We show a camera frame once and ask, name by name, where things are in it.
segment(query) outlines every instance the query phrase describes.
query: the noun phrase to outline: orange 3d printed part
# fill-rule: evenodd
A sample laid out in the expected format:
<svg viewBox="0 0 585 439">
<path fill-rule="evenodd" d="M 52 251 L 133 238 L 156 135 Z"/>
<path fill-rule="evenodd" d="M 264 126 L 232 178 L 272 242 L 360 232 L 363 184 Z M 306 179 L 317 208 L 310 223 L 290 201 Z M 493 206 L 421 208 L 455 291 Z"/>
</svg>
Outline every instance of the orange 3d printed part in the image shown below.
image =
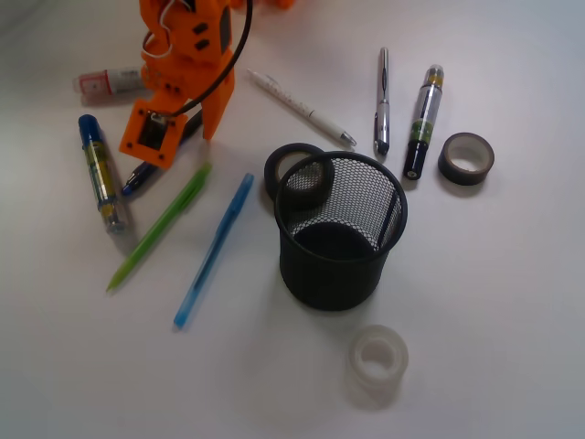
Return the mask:
<svg viewBox="0 0 585 439">
<path fill-rule="evenodd" d="M 134 104 L 121 152 L 168 169 L 187 122 L 184 112 L 198 104 L 184 105 L 187 100 L 201 99 L 203 137 L 211 139 L 234 90 L 232 67 L 250 30 L 251 4 L 248 0 L 246 26 L 234 56 L 229 49 L 229 0 L 140 0 L 149 28 L 142 77 L 154 96 Z"/>
</svg>

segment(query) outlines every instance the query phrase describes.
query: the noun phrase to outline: green mechanical pencil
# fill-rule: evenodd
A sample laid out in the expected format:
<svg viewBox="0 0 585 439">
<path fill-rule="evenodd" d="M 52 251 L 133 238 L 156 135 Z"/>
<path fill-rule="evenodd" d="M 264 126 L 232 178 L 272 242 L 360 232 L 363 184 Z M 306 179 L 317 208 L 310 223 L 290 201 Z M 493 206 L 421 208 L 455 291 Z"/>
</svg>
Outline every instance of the green mechanical pencil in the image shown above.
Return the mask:
<svg viewBox="0 0 585 439">
<path fill-rule="evenodd" d="M 178 216 L 191 203 L 193 198 L 205 185 L 207 175 L 211 171 L 211 164 L 205 163 L 201 169 L 197 171 L 191 181 L 187 183 L 185 188 L 181 191 L 177 198 L 166 208 L 165 213 L 157 220 L 153 227 L 144 235 L 142 240 L 138 243 L 134 251 L 128 259 L 120 266 L 118 271 L 112 277 L 110 284 L 106 291 L 110 291 L 120 285 L 123 280 L 130 274 L 136 264 L 144 257 L 150 250 L 153 244 L 158 240 L 166 227 L 171 221 Z"/>
</svg>

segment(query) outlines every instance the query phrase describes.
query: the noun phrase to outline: black cable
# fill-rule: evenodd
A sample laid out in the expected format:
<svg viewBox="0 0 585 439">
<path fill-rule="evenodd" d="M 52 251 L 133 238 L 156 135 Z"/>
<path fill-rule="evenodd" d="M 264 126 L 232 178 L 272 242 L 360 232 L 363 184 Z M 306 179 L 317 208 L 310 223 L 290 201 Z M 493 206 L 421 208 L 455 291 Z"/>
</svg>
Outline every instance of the black cable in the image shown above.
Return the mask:
<svg viewBox="0 0 585 439">
<path fill-rule="evenodd" d="M 171 117 L 177 117 L 184 112 L 188 112 L 192 110 L 196 106 L 198 106 L 202 101 L 209 97 L 211 93 L 215 91 L 215 89 L 223 82 L 224 79 L 227 78 L 231 70 L 234 68 L 236 61 L 238 61 L 239 55 L 241 51 L 244 49 L 246 45 L 246 40 L 248 39 L 248 34 L 250 33 L 250 28 L 252 25 L 252 9 L 254 7 L 254 0 L 247 0 L 246 1 L 246 22 L 244 23 L 244 30 L 241 32 L 241 38 L 239 39 L 238 46 L 234 51 L 233 56 L 229 60 L 228 65 L 225 69 L 221 72 L 218 78 L 205 90 L 201 95 L 197 96 L 193 101 L 186 103 L 181 108 L 179 108 L 176 112 L 171 114 Z"/>
</svg>

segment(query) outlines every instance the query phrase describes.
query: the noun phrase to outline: silver pen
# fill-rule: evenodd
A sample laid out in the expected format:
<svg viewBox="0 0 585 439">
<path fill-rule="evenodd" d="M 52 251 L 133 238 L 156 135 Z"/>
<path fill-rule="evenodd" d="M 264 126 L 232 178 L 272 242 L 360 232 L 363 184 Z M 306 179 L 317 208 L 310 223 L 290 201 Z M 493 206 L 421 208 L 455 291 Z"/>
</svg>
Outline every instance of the silver pen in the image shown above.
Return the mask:
<svg viewBox="0 0 585 439">
<path fill-rule="evenodd" d="M 374 117 L 374 146 L 382 155 L 390 148 L 390 102 L 388 100 L 388 49 L 380 51 L 380 74 L 378 77 L 378 111 Z"/>
</svg>

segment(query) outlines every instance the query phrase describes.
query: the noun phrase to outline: black mesh pen holder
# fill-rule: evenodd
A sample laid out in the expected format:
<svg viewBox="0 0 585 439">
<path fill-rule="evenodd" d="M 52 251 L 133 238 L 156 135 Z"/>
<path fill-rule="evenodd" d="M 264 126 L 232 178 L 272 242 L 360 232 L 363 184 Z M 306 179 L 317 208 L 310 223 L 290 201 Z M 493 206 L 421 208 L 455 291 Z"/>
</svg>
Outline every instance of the black mesh pen holder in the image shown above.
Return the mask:
<svg viewBox="0 0 585 439">
<path fill-rule="evenodd" d="M 299 209 L 295 194 L 312 191 L 320 202 Z M 289 170 L 274 215 L 282 279 L 291 293 L 312 308 L 343 311 L 376 289 L 408 213 L 404 190 L 385 167 L 363 155 L 334 152 Z"/>
</svg>

